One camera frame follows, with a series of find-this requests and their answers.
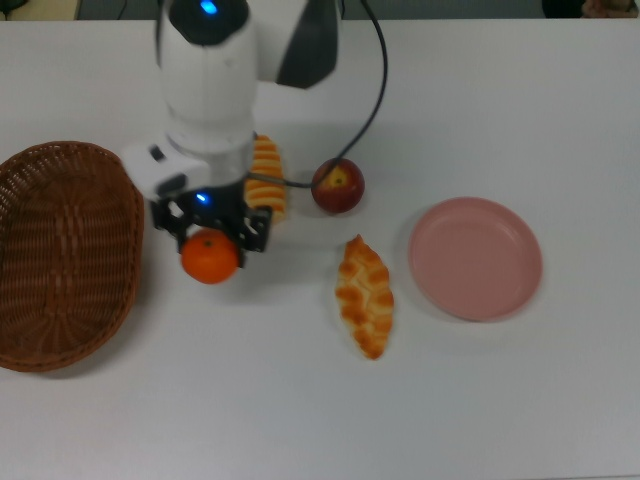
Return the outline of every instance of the black cable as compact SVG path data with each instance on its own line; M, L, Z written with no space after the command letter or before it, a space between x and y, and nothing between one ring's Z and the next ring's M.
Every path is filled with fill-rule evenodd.
M367 2L367 0L360 0L360 2L362 3L362 6L366 10L367 15L371 19L371 22L373 23L373 26L376 29L376 33L378 34L378 40L380 40L380 48L382 50L382 85L380 86L380 93L378 94L378 100L376 101L376 105L373 108L371 115L369 115L369 118L367 119L365 124L362 126L360 131L356 134L356 136L353 137L353 139L333 159L333 161L329 164L329 168L327 168L324 174L317 181L309 182L309 183L292 182L290 180L285 180L282 178L270 177L267 175L259 175L255 173L249 173L248 175L249 178L252 178L254 180L261 180L263 182L268 182L268 183L275 183L278 185L285 185L287 187L292 187L292 188L308 188L308 189L316 188L318 185L324 182L329 175L331 175L331 172L333 172L333 170L338 165L340 165L340 162L342 162L344 156L353 148L353 146L356 143L360 141L360 139L364 136L364 134L367 132L367 130L373 123L373 120L376 118L376 115L378 114L378 110L380 110L380 105L382 105L382 100L384 98L384 94L387 89L387 78L389 76L389 56L387 54L387 43L384 39L384 34L382 33L382 28L380 28L378 19L373 13L373 10L371 10L371 7L369 6L369 3Z
M122 3L122 8L120 9L120 13L118 14L116 20L122 19L122 15L124 15L124 11L127 9L127 3L129 3L129 0L124 0L124 2Z

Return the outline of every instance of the blue led light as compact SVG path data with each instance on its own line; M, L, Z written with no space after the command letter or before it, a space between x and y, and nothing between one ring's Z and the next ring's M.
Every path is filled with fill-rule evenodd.
M216 13L218 13L218 7L216 7L216 4L211 0L201 0L200 6L202 7L202 10L204 10L204 13L206 13L207 15L215 15Z
M209 198L209 195L206 195L204 193L198 193L196 194L196 199L202 204L202 205L209 205L209 203L211 203L211 198Z

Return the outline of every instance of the table surface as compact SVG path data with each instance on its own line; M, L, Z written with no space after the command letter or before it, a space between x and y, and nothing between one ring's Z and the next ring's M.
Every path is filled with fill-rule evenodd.
M0 371L6 478L523 479L640 474L640 30L634 22L383 22L388 96L352 152L353 214L292 192L268 253L206 287L149 228L136 306L101 350ZM336 73L261 85L256 118L306 178L369 113L381 60L344 26ZM5 24L0 158L53 140L115 152L162 128L150 22ZM545 275L496 324L419 294L407 241L428 207L481 196L535 231ZM332 289L361 233L397 300L363 360Z

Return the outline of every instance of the pink plate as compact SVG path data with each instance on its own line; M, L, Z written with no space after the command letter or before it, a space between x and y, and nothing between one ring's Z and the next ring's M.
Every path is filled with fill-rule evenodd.
M482 198L454 198L430 209L411 236L409 263L433 303L481 322L516 313L542 278L531 229L511 210Z

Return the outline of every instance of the bread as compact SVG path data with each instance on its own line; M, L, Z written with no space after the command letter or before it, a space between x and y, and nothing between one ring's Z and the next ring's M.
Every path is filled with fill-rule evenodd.
M360 235L345 247L335 294L340 316L364 356L380 358L393 326L394 299L389 270Z
M270 177L284 178L282 159L278 147L266 135L259 135L254 142L253 164L251 172ZM245 202L251 208L269 206L273 209L272 222L277 223L285 218L287 209L287 193L284 185L247 180L245 183Z

